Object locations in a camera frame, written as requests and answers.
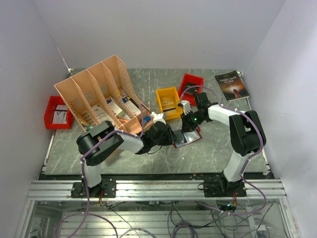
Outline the single black credit card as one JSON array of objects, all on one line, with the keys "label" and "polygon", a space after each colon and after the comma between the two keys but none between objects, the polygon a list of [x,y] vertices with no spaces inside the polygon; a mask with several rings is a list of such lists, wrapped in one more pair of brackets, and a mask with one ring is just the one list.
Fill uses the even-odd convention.
[{"label": "single black credit card", "polygon": [[187,142],[184,134],[182,133],[181,129],[176,129],[173,131],[175,136],[176,136],[176,142],[175,144],[177,144],[178,146],[184,144]]}]

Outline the red card holder wallet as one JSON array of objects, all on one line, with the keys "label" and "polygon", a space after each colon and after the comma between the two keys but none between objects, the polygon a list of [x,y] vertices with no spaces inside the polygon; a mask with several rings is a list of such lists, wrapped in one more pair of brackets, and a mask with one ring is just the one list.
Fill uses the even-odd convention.
[{"label": "red card holder wallet", "polygon": [[194,131],[183,133],[184,136],[185,136],[185,138],[186,138],[186,140],[187,140],[187,142],[184,143],[184,144],[182,144],[182,145],[180,145],[180,146],[178,146],[177,144],[174,143],[174,147],[175,147],[175,148],[180,148],[180,147],[186,146],[186,145],[188,145],[188,144],[191,144],[191,143],[193,143],[193,142],[195,142],[195,141],[197,141],[197,140],[202,139],[202,136],[201,136],[201,134],[200,134],[200,131],[201,131],[201,130],[200,130],[200,128],[198,127],[198,128],[196,128]]}]

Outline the black credit card stack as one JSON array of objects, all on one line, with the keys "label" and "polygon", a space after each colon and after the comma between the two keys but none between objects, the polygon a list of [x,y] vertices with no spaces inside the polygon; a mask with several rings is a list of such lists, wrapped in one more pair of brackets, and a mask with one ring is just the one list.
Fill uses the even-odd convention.
[{"label": "black credit card stack", "polygon": [[184,86],[184,92],[189,95],[196,95],[198,93],[199,87],[192,82],[187,82]]}]

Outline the yellow plastic bin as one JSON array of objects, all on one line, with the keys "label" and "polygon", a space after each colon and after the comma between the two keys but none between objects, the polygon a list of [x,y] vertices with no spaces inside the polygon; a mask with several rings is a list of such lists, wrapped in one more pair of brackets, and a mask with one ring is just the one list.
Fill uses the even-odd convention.
[{"label": "yellow plastic bin", "polygon": [[165,107],[176,107],[177,113],[172,115],[166,115],[165,120],[172,120],[181,118],[183,109],[178,106],[180,98],[178,91],[175,87],[162,88],[156,90],[157,103],[159,105],[160,112],[163,113]]}]

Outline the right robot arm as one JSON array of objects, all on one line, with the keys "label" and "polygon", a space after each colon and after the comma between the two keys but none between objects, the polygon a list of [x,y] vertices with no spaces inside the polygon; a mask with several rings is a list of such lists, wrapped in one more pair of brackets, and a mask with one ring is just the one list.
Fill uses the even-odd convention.
[{"label": "right robot arm", "polygon": [[211,103],[205,92],[195,95],[197,111],[190,103],[181,100],[182,133],[194,131],[201,123],[218,121],[229,126],[233,148],[228,165],[221,174],[200,184],[205,197],[246,196],[243,191],[244,172],[250,159],[262,151],[266,143],[265,134],[257,112],[240,112],[220,103]]}]

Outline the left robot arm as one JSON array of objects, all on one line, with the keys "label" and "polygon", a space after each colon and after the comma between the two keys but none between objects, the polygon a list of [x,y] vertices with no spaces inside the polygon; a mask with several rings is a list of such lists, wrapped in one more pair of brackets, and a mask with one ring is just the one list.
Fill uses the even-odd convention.
[{"label": "left robot arm", "polygon": [[148,130],[130,134],[114,127],[109,121],[86,131],[76,140],[82,155],[83,191],[80,196],[95,197],[105,191],[102,182],[101,163],[115,150],[129,151],[137,155],[149,153],[155,146],[175,144],[176,135],[170,125],[155,122]]}]

